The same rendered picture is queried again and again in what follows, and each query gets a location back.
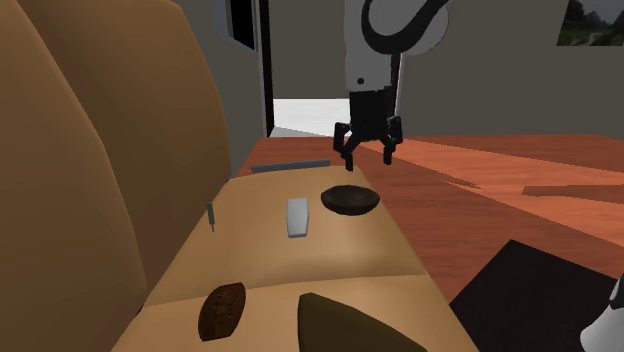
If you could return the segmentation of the dark brown bowl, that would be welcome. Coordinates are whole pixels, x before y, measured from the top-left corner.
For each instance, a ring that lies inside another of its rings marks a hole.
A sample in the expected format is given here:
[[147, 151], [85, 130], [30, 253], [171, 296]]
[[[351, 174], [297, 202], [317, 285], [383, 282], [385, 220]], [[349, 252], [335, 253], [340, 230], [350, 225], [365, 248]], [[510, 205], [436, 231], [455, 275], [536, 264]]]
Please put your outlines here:
[[321, 193], [321, 202], [337, 214], [360, 216], [372, 211], [379, 204], [380, 196], [366, 187], [337, 185]]

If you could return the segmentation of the landscape wall picture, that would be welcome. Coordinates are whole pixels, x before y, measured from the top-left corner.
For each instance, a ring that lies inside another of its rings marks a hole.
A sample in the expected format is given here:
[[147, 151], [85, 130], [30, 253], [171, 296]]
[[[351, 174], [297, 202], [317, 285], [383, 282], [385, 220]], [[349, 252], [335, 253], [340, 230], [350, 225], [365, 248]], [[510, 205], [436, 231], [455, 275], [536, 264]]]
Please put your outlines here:
[[557, 46], [624, 46], [624, 0], [568, 0]]

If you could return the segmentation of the light grey remote control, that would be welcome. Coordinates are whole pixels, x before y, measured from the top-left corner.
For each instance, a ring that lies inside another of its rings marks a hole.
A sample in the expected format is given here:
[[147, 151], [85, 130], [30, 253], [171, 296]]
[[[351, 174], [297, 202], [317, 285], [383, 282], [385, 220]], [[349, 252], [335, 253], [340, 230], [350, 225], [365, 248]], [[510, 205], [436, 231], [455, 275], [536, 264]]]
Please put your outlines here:
[[287, 201], [286, 225], [289, 238], [300, 238], [307, 235], [309, 225], [307, 198], [293, 198]]

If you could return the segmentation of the grey flat bar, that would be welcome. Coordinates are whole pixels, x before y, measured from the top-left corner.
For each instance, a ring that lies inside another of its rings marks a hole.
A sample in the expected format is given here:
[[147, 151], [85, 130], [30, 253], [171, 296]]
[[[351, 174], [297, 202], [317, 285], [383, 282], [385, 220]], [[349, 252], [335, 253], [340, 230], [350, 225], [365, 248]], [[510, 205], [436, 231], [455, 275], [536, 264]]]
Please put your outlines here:
[[274, 172], [274, 171], [328, 167], [329, 165], [330, 165], [330, 160], [328, 158], [325, 158], [325, 159], [300, 160], [300, 161], [256, 165], [256, 166], [251, 167], [251, 171], [253, 173], [264, 173], [264, 172]]

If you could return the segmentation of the dark olive cushion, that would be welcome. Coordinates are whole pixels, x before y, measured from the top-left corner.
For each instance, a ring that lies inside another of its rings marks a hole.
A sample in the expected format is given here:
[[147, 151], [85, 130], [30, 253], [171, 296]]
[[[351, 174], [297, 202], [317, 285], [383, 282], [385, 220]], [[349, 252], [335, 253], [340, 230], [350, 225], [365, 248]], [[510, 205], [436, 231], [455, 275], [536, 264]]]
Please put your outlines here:
[[297, 336], [299, 352], [428, 352], [382, 321], [312, 292], [299, 297]]

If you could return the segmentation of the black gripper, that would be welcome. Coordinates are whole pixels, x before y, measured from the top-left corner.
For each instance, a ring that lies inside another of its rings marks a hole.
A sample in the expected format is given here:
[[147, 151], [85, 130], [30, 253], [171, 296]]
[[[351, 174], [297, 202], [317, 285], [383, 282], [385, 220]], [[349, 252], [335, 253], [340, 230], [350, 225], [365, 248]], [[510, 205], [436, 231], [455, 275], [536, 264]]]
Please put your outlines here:
[[333, 149], [345, 161], [347, 171], [352, 171], [353, 151], [362, 141], [370, 141], [370, 129], [380, 132], [383, 144], [383, 162], [392, 164], [396, 146], [403, 142], [402, 120], [395, 113], [395, 93], [392, 87], [380, 90], [349, 93], [349, 124], [336, 122], [334, 126]]

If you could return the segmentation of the brown oval carved object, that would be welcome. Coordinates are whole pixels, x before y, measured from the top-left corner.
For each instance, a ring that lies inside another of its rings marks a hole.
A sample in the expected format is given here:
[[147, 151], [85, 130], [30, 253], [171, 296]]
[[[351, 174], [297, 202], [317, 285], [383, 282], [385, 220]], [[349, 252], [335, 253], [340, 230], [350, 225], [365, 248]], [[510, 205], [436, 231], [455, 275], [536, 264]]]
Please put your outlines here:
[[243, 283], [215, 288], [205, 299], [198, 316], [198, 335], [202, 342], [230, 337], [236, 330], [246, 303]]

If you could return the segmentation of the open doorway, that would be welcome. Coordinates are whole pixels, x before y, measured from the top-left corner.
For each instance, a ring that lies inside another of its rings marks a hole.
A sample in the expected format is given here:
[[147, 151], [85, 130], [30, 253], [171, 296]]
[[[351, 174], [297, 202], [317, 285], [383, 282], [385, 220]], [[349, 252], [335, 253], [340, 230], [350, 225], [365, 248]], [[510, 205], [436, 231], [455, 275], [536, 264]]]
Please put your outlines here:
[[223, 0], [227, 36], [258, 54], [268, 137], [321, 137], [349, 119], [343, 0]]

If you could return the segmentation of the black robot stand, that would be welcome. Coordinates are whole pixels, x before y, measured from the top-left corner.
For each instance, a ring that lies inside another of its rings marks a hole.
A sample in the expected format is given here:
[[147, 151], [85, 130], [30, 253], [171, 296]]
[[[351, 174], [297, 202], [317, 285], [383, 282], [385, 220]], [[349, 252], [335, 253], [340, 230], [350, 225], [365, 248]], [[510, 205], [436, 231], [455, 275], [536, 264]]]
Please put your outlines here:
[[612, 277], [510, 240], [450, 302], [479, 352], [585, 352]]

